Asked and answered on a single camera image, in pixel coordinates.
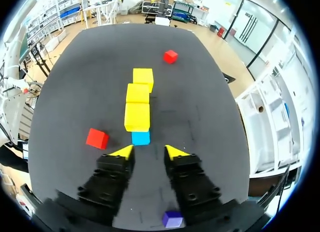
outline red object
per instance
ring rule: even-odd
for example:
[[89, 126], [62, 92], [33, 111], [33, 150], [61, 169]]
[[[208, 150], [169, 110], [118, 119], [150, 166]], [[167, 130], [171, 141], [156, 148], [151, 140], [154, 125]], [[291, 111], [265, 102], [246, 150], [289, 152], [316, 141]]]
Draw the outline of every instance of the red object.
[[102, 131], [91, 128], [88, 137], [86, 138], [86, 144], [99, 149], [106, 149], [108, 140], [109, 135]]
[[164, 53], [164, 57], [163, 59], [169, 63], [169, 64], [172, 64], [174, 63], [177, 59], [178, 59], [178, 53], [172, 51], [172, 50], [169, 50], [167, 52]]
[[219, 31], [218, 31], [218, 33], [217, 33], [217, 35], [218, 35], [219, 37], [222, 37], [222, 35], [223, 35], [224, 32], [225, 32], [225, 29], [224, 29], [224, 28], [220, 28]]

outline purple block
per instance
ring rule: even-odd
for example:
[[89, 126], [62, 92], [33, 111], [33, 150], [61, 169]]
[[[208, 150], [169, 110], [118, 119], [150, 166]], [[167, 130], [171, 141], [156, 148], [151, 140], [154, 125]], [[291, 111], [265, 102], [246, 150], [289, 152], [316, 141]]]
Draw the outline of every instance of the purple block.
[[182, 217], [181, 213], [178, 211], [167, 211], [164, 213], [162, 222], [166, 228], [177, 228], [180, 227], [182, 224]]

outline cube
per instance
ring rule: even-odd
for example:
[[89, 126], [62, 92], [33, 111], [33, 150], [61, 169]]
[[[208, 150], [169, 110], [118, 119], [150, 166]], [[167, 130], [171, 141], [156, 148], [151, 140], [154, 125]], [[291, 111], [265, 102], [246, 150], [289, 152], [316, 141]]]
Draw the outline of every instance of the cube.
[[134, 68], [133, 83], [148, 84], [149, 93], [151, 93], [154, 87], [154, 74], [152, 68]]
[[134, 146], [142, 146], [150, 144], [150, 132], [132, 132], [132, 144]]
[[126, 103], [124, 127], [127, 132], [148, 132], [150, 128], [150, 105]]
[[177, 228], [181, 226], [183, 219], [180, 212], [167, 211], [164, 213], [162, 222], [166, 228]]
[[176, 53], [175, 51], [173, 50], [169, 50], [167, 52], [164, 53], [164, 57], [163, 59], [169, 63], [169, 64], [172, 64], [174, 62], [176, 62], [176, 60], [178, 59], [178, 53]]
[[91, 128], [89, 130], [88, 137], [86, 138], [86, 144], [99, 149], [106, 149], [109, 140], [109, 135], [106, 133]]
[[125, 101], [127, 103], [149, 103], [149, 86], [147, 84], [129, 83]]

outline stacked yellow blocks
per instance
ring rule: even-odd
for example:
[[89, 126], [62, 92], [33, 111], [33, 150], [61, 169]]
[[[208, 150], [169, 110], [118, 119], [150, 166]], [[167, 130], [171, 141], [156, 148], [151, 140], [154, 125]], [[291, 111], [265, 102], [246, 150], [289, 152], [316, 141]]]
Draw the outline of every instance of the stacked yellow blocks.
[[154, 87], [151, 68], [134, 68], [133, 83], [129, 83], [125, 99], [124, 127], [128, 132], [149, 132], [149, 93]]

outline black table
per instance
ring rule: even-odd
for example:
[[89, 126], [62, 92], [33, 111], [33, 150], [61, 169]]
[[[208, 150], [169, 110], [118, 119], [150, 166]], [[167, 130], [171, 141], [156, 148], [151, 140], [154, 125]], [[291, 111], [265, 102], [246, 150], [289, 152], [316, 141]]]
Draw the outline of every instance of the black table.
[[[163, 61], [173, 49], [178, 61]], [[153, 68], [151, 144], [135, 147], [135, 168], [113, 225], [162, 229], [162, 215], [177, 208], [164, 166], [169, 144], [202, 159], [221, 188], [222, 202], [248, 196], [249, 152], [236, 103], [209, 52], [191, 32], [123, 24], [80, 32], [54, 65], [36, 105], [29, 141], [33, 192], [56, 189], [77, 198], [96, 159], [131, 144], [124, 127], [127, 84], [133, 68]], [[90, 128], [111, 136], [107, 150], [86, 145]]]

